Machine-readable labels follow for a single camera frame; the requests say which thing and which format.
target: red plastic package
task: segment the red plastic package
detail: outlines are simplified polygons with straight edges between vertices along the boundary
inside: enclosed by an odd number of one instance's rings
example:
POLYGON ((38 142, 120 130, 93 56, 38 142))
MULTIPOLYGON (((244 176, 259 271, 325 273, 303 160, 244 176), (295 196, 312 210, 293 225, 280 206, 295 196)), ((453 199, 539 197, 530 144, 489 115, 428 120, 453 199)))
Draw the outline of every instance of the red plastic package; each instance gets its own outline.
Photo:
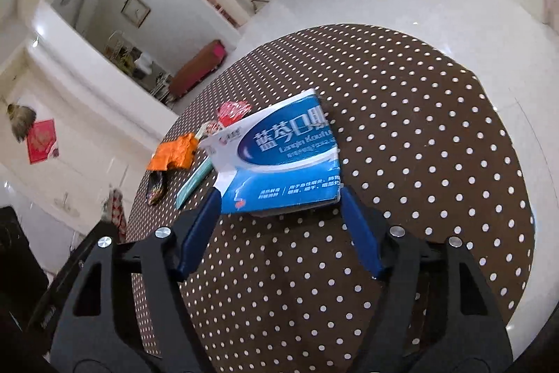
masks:
POLYGON ((217 111, 217 120, 224 127, 229 127, 250 113, 252 106, 248 102, 225 102, 217 111))

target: white tile floor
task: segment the white tile floor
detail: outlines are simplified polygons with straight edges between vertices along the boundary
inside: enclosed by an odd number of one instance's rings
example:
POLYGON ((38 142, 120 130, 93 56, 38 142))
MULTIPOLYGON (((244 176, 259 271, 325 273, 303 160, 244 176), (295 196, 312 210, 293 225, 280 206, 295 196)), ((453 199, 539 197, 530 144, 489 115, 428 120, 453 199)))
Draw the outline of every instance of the white tile floor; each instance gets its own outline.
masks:
POLYGON ((265 42, 329 23, 374 24, 417 36, 483 84, 513 140, 536 214, 532 273, 508 326, 518 356, 559 298, 559 37, 516 0, 273 0, 243 27, 220 72, 265 42))

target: polka dot tablecloth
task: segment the polka dot tablecloth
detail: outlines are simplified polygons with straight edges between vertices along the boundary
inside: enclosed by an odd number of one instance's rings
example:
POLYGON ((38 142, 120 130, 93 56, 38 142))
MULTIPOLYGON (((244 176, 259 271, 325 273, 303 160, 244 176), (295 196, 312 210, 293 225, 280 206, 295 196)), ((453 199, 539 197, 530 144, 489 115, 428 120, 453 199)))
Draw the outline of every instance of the polka dot tablecloth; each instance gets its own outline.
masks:
MULTIPOLYGON (((166 136, 197 131, 227 100, 254 110, 313 87, 340 148, 342 182, 420 238, 459 236, 507 322, 528 279, 533 218, 510 138, 476 76, 418 39, 354 24, 302 30, 258 47, 213 81, 166 136)), ((205 158, 198 152, 193 169, 205 158)), ((171 225, 177 190, 145 204, 141 182, 129 240, 171 225)), ((215 181, 200 185, 197 207, 215 181)), ((157 353, 145 290, 134 278, 140 330, 157 353)), ((343 372, 382 292, 360 265, 339 208, 285 216, 223 216, 198 271, 181 284, 216 371, 343 372)), ((409 350, 421 346, 422 280, 409 350)))

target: blue oval on box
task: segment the blue oval on box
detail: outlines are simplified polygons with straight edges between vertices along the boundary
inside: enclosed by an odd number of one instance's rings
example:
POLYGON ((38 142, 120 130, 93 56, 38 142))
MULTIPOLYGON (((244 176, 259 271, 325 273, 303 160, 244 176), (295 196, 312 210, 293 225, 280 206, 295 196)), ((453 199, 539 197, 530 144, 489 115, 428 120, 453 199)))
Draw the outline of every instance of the blue oval on box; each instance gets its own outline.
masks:
POLYGON ((269 114, 239 142, 237 154, 254 165, 298 162, 334 147, 336 141, 315 95, 269 114))

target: clock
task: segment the clock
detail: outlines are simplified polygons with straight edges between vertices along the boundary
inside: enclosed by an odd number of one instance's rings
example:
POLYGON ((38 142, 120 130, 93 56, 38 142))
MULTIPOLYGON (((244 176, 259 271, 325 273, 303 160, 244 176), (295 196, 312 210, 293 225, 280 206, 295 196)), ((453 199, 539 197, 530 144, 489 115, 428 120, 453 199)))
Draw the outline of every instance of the clock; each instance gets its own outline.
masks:
POLYGON ((141 0, 127 0, 121 12, 133 25, 139 28, 151 11, 152 9, 141 0))

